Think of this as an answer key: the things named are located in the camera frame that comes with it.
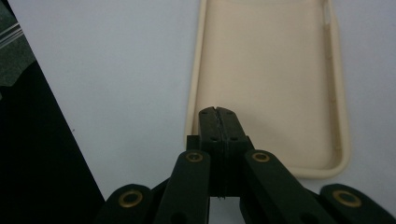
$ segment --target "beige phone case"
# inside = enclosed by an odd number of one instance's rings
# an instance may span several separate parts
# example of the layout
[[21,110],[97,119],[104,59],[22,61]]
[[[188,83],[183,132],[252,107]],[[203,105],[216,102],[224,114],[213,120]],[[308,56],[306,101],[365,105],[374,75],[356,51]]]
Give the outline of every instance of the beige phone case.
[[340,173],[350,157],[331,0],[202,0],[186,134],[231,109],[257,149],[296,176]]

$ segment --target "black object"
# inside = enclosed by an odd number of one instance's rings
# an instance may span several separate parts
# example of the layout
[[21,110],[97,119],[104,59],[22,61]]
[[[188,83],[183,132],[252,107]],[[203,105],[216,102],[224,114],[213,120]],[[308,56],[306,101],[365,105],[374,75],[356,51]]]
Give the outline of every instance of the black object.
[[276,156],[254,149],[231,110],[204,109],[199,125],[169,180],[153,190],[116,190],[95,223],[207,223],[209,196],[240,197],[246,223],[396,223],[353,188],[330,185],[319,195],[305,189]]
[[0,91],[0,223],[92,223],[105,201],[38,63]]

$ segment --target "white surface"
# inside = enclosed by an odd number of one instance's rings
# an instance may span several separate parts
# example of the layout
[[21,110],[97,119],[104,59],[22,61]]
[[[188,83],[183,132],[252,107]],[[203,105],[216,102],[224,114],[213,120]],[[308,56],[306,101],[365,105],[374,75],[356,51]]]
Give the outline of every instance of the white surface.
[[[199,1],[10,0],[105,198],[168,177],[183,150]],[[396,1],[333,0],[352,159],[330,183],[396,216]],[[243,223],[237,200],[212,200],[211,223]]]

